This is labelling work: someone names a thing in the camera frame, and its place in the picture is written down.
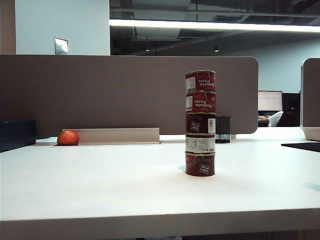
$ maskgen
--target ceiling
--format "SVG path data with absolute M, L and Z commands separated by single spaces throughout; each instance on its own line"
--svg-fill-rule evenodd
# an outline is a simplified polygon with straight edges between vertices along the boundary
M 110 0 L 110 18 L 320 26 L 320 0 Z M 212 56 L 320 34 L 111 26 L 110 38 L 112 55 Z

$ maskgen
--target ceiling light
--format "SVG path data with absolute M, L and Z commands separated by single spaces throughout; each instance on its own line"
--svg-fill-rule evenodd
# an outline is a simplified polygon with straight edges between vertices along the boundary
M 122 26 L 122 27 L 320 33 L 320 26 L 298 26 L 298 25 L 219 23 L 219 22 L 199 22 L 199 21 L 124 20 L 124 19 L 110 19 L 109 24 L 110 26 Z

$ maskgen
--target stack of cans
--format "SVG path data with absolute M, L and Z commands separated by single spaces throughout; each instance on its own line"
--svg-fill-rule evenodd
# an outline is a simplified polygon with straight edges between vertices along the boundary
M 185 172 L 215 174 L 216 73 L 192 71 L 185 75 Z

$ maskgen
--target desk surface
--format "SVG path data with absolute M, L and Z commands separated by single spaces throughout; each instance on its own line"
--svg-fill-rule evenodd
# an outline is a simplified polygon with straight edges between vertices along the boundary
M 216 174 L 209 177 L 185 174 L 185 144 L 167 139 L 38 141 L 1 153 L 1 239 L 320 229 L 320 153 L 281 146 L 306 142 L 299 127 L 261 127 L 216 144 Z

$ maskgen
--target barcode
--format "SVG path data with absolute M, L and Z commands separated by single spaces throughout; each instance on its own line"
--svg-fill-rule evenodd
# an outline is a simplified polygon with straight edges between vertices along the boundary
M 186 90 L 186 92 L 187 93 L 190 93 L 190 92 L 194 92 L 196 90 L 196 88 L 195 87 L 192 87 L 192 88 L 188 88 L 187 90 Z

